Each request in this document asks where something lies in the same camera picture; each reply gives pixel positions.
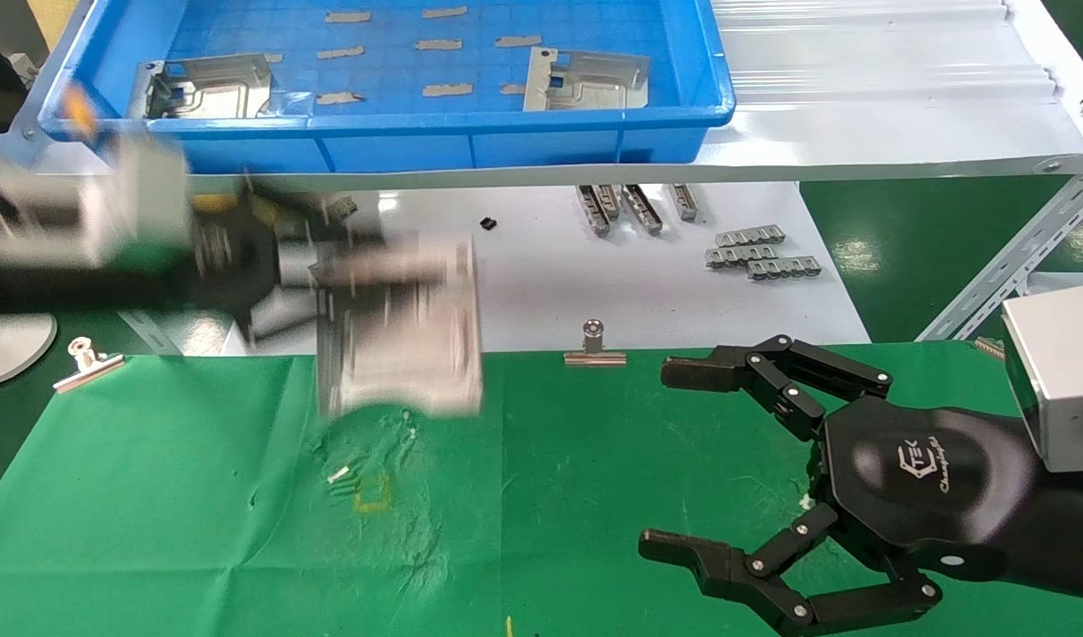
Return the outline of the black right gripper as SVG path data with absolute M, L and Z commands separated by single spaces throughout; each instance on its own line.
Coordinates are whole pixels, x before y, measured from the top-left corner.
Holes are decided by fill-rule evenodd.
M 684 567 L 704 596 L 748 606 L 780 636 L 918 620 L 942 592 L 917 568 L 967 581 L 1038 580 L 1028 521 L 1038 455 L 1018 419 L 872 398 L 888 395 L 889 372 L 784 334 L 718 346 L 707 358 L 666 358 L 660 382 L 744 392 L 796 439 L 820 441 L 825 503 L 755 552 L 657 529 L 639 537 L 643 559 Z M 826 418 L 805 387 L 853 403 Z M 812 596 L 791 588 L 785 572 L 828 534 L 861 564 L 885 572 L 887 583 Z

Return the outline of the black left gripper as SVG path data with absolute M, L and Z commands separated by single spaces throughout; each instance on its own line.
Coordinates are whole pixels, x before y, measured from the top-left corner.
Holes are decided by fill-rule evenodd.
M 449 342 L 449 259 L 428 255 L 291 257 L 282 243 L 383 246 L 379 222 L 319 193 L 247 187 L 196 210 L 190 301 L 226 313 L 243 343 Z

